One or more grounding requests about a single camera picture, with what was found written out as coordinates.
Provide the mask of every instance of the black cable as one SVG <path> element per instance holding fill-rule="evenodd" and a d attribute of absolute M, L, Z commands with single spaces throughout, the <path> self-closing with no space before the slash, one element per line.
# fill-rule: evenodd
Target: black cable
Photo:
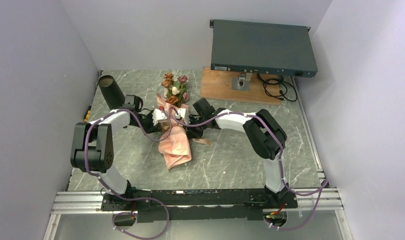
<path fill-rule="evenodd" d="M 148 108 L 142 108 L 141 109 L 141 111 L 144 111 L 144 110 L 148 110 L 149 112 L 151 112 L 151 110 L 149 110 Z"/>
<path fill-rule="evenodd" d="M 280 78 L 269 78 L 264 80 L 262 78 L 262 76 L 260 76 L 260 74 L 257 74 L 258 79 L 263 83 L 263 89 L 264 89 L 264 93 L 271 97 L 271 98 L 275 98 L 275 99 L 279 99 L 281 101 L 283 101 L 284 99 L 290 101 L 290 102 L 295 102 L 298 100 L 298 95 L 297 95 L 297 90 L 295 89 L 295 87 L 287 82 L 284 81 L 284 76 L 280 76 Z M 287 98 L 286 94 L 288 93 L 288 87 L 287 85 L 291 86 L 291 88 L 294 90 L 295 93 L 295 99 L 289 99 Z M 267 90 L 267 86 L 268 85 L 279 85 L 279 87 L 282 85 L 285 88 L 285 92 L 283 92 L 282 90 L 279 90 L 279 95 L 272 95 L 268 90 Z"/>
<path fill-rule="evenodd" d="M 142 111 L 142 108 L 144 107 L 144 100 L 142 100 L 142 98 L 139 97 L 139 105 L 138 105 L 138 110 L 137 112 L 139 113 L 140 111 Z"/>

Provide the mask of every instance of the gray marble tabletop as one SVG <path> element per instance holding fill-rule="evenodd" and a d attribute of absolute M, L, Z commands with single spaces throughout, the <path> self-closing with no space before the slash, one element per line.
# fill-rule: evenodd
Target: gray marble tabletop
<path fill-rule="evenodd" d="M 163 75 L 172 72 L 176 77 L 187 75 L 188 104 L 200 99 L 201 70 L 116 70 L 104 71 L 112 75 L 123 93 L 137 95 L 144 101 L 144 108 L 157 107 L 156 93 L 163 94 Z M 302 111 L 298 102 L 283 101 L 281 105 L 267 105 L 237 101 L 208 99 L 215 109 L 223 107 L 244 113 L 267 109 L 285 130 L 284 167 L 286 178 L 293 188 L 319 187 L 317 164 L 307 137 Z M 98 88 L 89 119 L 95 120 L 109 112 Z M 196 114 L 190 107 L 190 113 Z M 159 138 L 161 133 L 152 133 Z M 192 160 L 167 170 L 158 143 L 143 135 L 141 129 L 131 127 L 113 136 L 114 165 L 119 172 L 139 189 L 240 189 L 262 188 L 265 184 L 263 159 L 251 147 L 245 133 L 229 129 L 206 129 L 204 138 L 211 145 L 190 142 Z M 97 179 L 74 169 L 69 191 L 95 191 L 102 186 Z"/>

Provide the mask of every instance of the black mounting plate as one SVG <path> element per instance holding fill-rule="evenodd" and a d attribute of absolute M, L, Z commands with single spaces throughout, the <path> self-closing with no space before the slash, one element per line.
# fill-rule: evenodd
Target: black mounting plate
<path fill-rule="evenodd" d="M 150 198 L 151 191 L 145 190 L 137 190 L 133 193 L 134 198 Z M 123 201 L 118 198 L 113 198 L 112 196 L 108 195 L 107 193 L 104 194 L 104 198 L 102 199 L 101 204 L 101 211 L 130 211 L 133 208 L 134 202 L 130 201 Z M 146 211 L 149 210 L 151 206 L 151 201 L 136 201 L 135 210 L 137 211 Z"/>

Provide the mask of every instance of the orange flower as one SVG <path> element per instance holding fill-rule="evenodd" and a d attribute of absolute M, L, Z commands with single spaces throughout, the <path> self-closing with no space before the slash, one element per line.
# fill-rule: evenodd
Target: orange flower
<path fill-rule="evenodd" d="M 165 101 L 168 104 L 175 105 L 179 102 L 179 99 L 176 96 L 171 96 L 169 99 Z"/>
<path fill-rule="evenodd" d="M 173 73 L 168 72 L 164 74 L 164 81 L 161 83 L 161 85 L 165 88 L 170 88 L 170 85 L 173 83 Z"/>
<path fill-rule="evenodd" d="M 173 77 L 174 77 L 173 73 L 171 73 L 171 72 L 164 74 L 164 79 L 169 79 L 169 80 L 173 81 Z"/>
<path fill-rule="evenodd" d="M 170 85 L 172 85 L 173 80 L 172 79 L 164 79 L 164 81 L 161 82 L 161 85 L 165 88 L 170 88 Z"/>

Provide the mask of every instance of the gray wall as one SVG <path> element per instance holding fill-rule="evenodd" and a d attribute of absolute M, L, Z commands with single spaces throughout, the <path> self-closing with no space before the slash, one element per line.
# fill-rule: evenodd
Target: gray wall
<path fill-rule="evenodd" d="M 58 0 L 0 1 L 0 239 L 43 238 L 97 78 Z"/>
<path fill-rule="evenodd" d="M 210 19 L 305 25 L 314 32 L 331 1 L 61 0 L 102 70 L 201 69 L 210 65 Z"/>
<path fill-rule="evenodd" d="M 405 240 L 405 0 L 334 0 L 300 96 L 355 239 Z"/>

